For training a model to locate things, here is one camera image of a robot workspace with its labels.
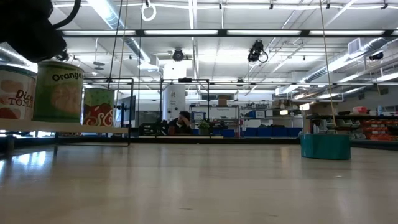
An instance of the diced tomatoes can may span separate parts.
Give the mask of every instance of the diced tomatoes can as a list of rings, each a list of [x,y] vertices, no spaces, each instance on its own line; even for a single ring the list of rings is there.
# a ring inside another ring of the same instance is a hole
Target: diced tomatoes can
[[[31,120],[36,73],[0,65],[0,118]]]

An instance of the teal bin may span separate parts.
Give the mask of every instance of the teal bin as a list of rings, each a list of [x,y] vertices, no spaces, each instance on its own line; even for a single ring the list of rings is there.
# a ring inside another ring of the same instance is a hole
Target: teal bin
[[[351,159],[347,134],[302,134],[301,156],[313,159]]]

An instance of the person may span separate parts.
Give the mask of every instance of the person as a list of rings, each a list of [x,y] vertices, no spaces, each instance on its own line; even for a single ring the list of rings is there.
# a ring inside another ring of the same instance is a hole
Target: person
[[[188,111],[181,111],[178,118],[169,123],[169,135],[191,133],[190,113]]]

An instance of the white machine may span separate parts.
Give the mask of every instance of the white machine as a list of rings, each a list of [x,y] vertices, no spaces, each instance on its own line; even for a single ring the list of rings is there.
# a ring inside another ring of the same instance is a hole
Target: white machine
[[[164,66],[164,79],[187,77],[187,68],[183,63],[173,62]],[[185,108],[185,85],[168,85],[162,93],[162,119],[171,121]]]

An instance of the green can label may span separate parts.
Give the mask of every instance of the green can label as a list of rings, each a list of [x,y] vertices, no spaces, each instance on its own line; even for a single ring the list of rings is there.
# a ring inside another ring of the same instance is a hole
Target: green can label
[[[42,62],[37,75],[33,120],[79,123],[84,71],[60,62]]]
[[[91,126],[113,125],[114,90],[85,89],[83,124]]]

